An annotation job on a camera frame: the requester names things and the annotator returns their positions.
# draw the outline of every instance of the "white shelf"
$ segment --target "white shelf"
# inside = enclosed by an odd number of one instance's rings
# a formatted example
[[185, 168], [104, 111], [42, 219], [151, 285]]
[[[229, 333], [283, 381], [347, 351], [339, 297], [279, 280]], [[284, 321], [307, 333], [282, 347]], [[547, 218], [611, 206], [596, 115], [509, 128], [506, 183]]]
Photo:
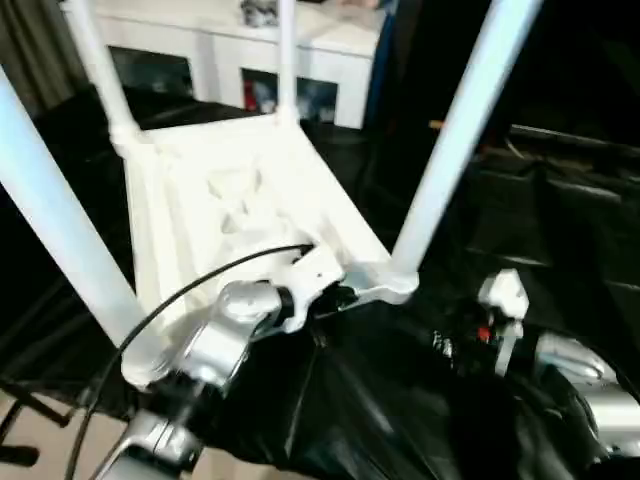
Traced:
[[[133, 20], [218, 35], [277, 42], [277, 28], [242, 23], [239, 0], [94, 0], [101, 17]], [[372, 58], [384, 12], [339, 5], [296, 4], [298, 46]]]

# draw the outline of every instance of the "floor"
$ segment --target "floor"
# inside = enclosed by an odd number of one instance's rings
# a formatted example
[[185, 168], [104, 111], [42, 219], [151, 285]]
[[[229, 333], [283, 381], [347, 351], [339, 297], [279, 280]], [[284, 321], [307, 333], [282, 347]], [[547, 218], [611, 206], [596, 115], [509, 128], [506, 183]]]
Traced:
[[[55, 400], [42, 398], [59, 412], [67, 407]], [[0, 399], [0, 418], [3, 418], [11, 407], [8, 398]], [[15, 467], [0, 464], [2, 480], [35, 480], [62, 479], [69, 450], [80, 425], [82, 412], [77, 413], [73, 421], [64, 429], [43, 419], [31, 410], [22, 410], [13, 429], [7, 436], [7, 445], [32, 445], [40, 449], [40, 459], [32, 468]], [[76, 478], [88, 479], [96, 466], [104, 459], [107, 451], [124, 430], [124, 423], [96, 415], [89, 428], [85, 447], [82, 450]], [[305, 480], [300, 475], [280, 472], [265, 465], [254, 465], [241, 462], [221, 450], [207, 449], [200, 457], [193, 480]]]

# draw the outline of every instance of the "silver metal part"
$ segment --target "silver metal part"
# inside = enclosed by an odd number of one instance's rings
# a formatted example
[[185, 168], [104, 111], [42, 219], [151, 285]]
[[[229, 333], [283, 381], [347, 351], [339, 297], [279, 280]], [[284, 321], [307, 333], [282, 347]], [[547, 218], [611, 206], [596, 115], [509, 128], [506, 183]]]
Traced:
[[120, 457], [100, 480], [177, 480], [178, 474], [169, 474], [152, 465], [130, 457]]
[[577, 340], [545, 333], [536, 345], [536, 358], [541, 363], [555, 365], [574, 385], [617, 383], [613, 369]]
[[[95, 478], [156, 478], [153, 476], [111, 476], [112, 467], [125, 456], [125, 452], [131, 447], [140, 447], [154, 457], [174, 465], [191, 463], [202, 452], [202, 444], [189, 430], [182, 426], [174, 425], [165, 418], [142, 410], [129, 423], [118, 443], [116, 443], [105, 462], [99, 468]], [[119, 471], [123, 468], [125, 467], [120, 464]]]
[[605, 445], [640, 442], [640, 405], [617, 385], [581, 392]]
[[178, 368], [224, 391], [246, 358], [252, 337], [269, 327], [265, 320], [275, 317], [281, 306], [277, 289], [269, 283], [228, 284], [188, 342]]

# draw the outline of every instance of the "red component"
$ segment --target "red component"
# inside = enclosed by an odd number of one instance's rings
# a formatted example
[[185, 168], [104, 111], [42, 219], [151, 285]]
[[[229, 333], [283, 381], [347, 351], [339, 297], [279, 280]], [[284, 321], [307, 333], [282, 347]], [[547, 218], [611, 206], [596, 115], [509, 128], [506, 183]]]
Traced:
[[491, 340], [491, 330], [489, 329], [489, 327], [478, 328], [478, 340], [484, 343], [487, 343], [489, 340]]
[[258, 102], [253, 95], [253, 82], [245, 80], [243, 82], [244, 87], [244, 108], [250, 112], [255, 112], [258, 109]]

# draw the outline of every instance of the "curtain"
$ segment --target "curtain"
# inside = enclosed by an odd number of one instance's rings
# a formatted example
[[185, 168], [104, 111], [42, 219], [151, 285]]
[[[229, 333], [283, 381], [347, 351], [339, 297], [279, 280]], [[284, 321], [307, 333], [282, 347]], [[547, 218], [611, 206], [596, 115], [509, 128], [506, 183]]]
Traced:
[[56, 0], [0, 0], [0, 61], [32, 117], [88, 85]]

